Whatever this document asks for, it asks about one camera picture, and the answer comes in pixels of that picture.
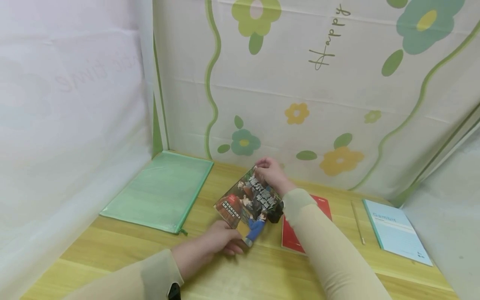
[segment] smartwatch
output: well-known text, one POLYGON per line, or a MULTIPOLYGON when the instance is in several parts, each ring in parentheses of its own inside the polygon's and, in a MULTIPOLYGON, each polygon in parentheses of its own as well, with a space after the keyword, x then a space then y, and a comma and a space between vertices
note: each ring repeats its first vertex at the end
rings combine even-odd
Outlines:
POLYGON ((181 300, 180 286, 178 283, 172 284, 170 291, 168 292, 168 300, 181 300))

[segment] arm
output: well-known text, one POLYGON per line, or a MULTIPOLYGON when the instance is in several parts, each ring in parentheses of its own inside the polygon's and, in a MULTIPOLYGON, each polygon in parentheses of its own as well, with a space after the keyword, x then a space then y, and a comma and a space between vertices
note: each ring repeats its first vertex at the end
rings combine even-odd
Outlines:
POLYGON ((76 290, 68 300, 166 299, 173 283, 183 284, 179 268, 169 249, 76 290))
POLYGON ((328 300, 391 299, 357 249, 305 190, 293 189, 283 201, 285 218, 310 258, 328 300))
POLYGON ((68 300, 161 300, 167 299, 173 283, 182 285, 215 253, 243 253, 235 243, 242 236, 225 221, 215 222, 198 238, 166 249, 149 258, 131 264, 117 272, 95 280, 66 297, 68 300))

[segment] person's left hand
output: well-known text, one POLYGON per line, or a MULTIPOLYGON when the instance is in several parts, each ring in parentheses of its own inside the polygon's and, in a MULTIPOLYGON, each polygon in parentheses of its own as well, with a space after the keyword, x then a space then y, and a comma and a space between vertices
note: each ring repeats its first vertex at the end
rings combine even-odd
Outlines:
POLYGON ((242 248, 236 243, 242 239, 241 234, 238 230, 230 228, 224 220, 213 223, 199 239, 201 247, 210 255, 222 250, 226 255, 243 254, 242 248))
POLYGON ((172 255, 184 281, 212 261, 215 253, 242 254, 236 243, 241 234, 225 221, 216 221, 203 235, 172 248, 172 255))

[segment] arm sleeve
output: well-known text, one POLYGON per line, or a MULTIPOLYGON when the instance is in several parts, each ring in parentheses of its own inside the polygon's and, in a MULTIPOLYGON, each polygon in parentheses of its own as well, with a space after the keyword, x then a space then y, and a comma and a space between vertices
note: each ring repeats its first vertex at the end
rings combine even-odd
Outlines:
POLYGON ((355 246, 302 189, 284 198, 285 218, 310 258, 328 300, 391 300, 355 246))
POLYGON ((161 300, 168 298, 173 283, 181 286, 183 279, 171 251, 166 249, 97 279, 65 299, 161 300))

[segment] book cover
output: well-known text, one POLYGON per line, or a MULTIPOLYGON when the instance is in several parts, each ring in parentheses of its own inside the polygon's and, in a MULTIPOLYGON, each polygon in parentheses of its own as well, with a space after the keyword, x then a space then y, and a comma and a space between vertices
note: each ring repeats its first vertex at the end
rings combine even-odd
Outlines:
POLYGON ((380 248, 433 266, 415 229, 403 210, 363 199, 380 248))
POLYGON ((262 232, 267 220, 276 222, 281 216, 281 199, 263 178, 251 168, 214 205, 223 219, 240 232, 248 247, 262 232))
MULTIPOLYGON (((318 207, 331 221, 332 213, 330 212, 330 205, 328 204, 328 200, 314 195, 310 196, 312 196, 312 198, 317 202, 318 207)), ((283 218, 282 247, 305 254, 305 251, 300 245, 300 242, 297 239, 295 232, 293 232, 293 228, 290 226, 287 220, 285 220, 285 218, 283 218)))

